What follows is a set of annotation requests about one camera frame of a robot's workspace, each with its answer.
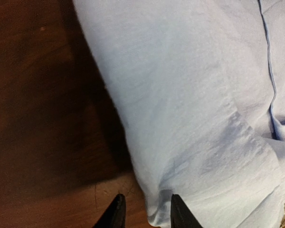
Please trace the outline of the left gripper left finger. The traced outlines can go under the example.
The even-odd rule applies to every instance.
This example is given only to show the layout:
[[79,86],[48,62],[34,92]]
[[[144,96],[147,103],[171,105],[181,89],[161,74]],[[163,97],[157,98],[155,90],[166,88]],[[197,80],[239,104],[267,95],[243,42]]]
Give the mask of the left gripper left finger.
[[95,228],[125,228],[126,200],[123,194],[117,194],[99,220]]

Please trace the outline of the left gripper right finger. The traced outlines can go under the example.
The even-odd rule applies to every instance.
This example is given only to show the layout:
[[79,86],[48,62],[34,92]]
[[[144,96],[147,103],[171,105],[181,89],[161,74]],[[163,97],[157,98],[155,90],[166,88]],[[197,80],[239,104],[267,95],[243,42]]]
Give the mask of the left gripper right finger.
[[171,227],[202,228],[202,225],[178,194],[173,194],[171,197]]

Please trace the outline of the light blue long sleeve shirt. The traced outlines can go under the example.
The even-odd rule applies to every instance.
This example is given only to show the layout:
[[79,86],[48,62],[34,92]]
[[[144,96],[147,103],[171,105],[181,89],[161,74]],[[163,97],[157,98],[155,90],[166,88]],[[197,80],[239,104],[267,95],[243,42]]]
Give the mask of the light blue long sleeve shirt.
[[178,194],[205,228],[285,209],[285,0],[76,0],[147,218]]

